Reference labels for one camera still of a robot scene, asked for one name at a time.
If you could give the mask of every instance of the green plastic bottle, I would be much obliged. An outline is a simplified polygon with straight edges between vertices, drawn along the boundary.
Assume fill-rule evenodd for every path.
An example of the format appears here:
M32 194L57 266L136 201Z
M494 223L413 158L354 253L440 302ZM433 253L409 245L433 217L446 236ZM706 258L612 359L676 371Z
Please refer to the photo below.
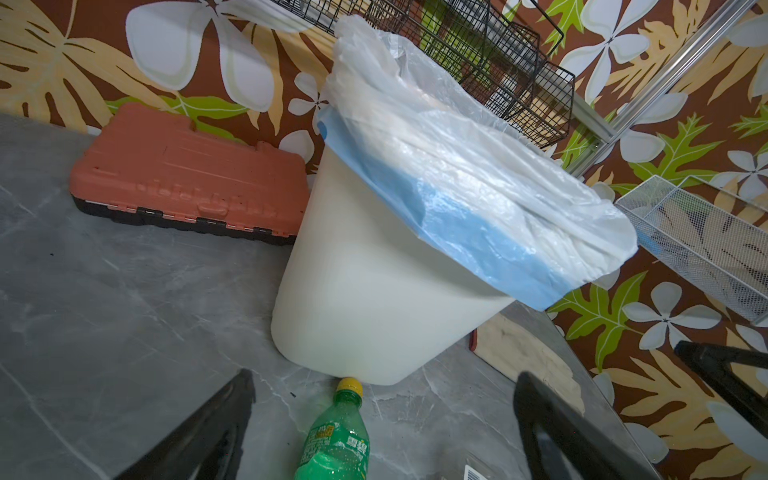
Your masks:
M312 424L294 480L365 480L370 442L360 416L362 385L345 378Z

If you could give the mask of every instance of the wire basket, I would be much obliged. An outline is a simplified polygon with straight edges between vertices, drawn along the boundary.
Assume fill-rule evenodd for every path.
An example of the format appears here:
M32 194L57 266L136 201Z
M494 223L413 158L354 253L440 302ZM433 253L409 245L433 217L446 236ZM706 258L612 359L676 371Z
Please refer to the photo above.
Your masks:
M680 185L689 179L707 183L688 177ZM759 215L766 213L731 192L718 190ZM768 232L655 175L616 205L627 214L645 250L750 322L766 320Z
M334 35L333 27L342 15L364 15L370 0L272 0L299 18Z
M502 117L539 147L547 147L568 136L574 103L575 76L544 61L532 87L530 104Z
M490 0L273 1L331 34L339 16L361 15L374 28L411 40L539 147L568 136L574 75L540 52L538 33L508 20Z

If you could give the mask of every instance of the black object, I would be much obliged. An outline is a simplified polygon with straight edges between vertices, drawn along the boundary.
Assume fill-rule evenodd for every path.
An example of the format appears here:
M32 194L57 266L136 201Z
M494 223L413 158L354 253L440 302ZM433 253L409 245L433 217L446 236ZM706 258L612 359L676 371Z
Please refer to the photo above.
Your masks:
M174 228L176 230L193 231L198 233L211 233L220 237L244 238L247 240L260 240L272 245L293 245L296 242L296 235L290 237L278 237L272 235L272 230L268 228L254 228L253 232L244 230L234 230L227 228L227 222L221 220L211 220L210 218L198 217L197 222L188 223L179 220L168 220L163 217L160 210L152 210L144 207L136 209L136 213L112 210L106 205L94 204L72 197L74 205L84 214L94 215L96 217L108 218L117 223L127 225L154 225L162 228Z
M515 414L533 480L570 478L559 452L585 480L657 479L530 372L518 377Z
M739 415L768 439L768 400L734 375L730 366L731 363L740 363L768 369L768 353L686 341L680 341L674 352Z
M241 369L221 390L115 480L235 480L256 401Z

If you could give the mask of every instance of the white plastic bag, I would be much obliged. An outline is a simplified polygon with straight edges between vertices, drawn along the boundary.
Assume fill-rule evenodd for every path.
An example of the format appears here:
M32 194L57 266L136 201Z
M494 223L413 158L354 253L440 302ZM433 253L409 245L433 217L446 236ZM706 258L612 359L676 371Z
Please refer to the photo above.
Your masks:
M336 34L321 134L419 238L537 310L637 251L618 209L411 41L357 16Z

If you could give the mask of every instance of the white trash can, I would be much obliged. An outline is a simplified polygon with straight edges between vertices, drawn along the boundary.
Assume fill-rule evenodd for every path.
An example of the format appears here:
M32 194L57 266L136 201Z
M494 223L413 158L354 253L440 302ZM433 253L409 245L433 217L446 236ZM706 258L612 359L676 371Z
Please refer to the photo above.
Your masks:
M326 147L272 337L301 366L392 385L512 301L417 238Z
M635 251L631 222L413 43L336 24L318 177L273 312L277 348L392 385L512 297L545 310Z

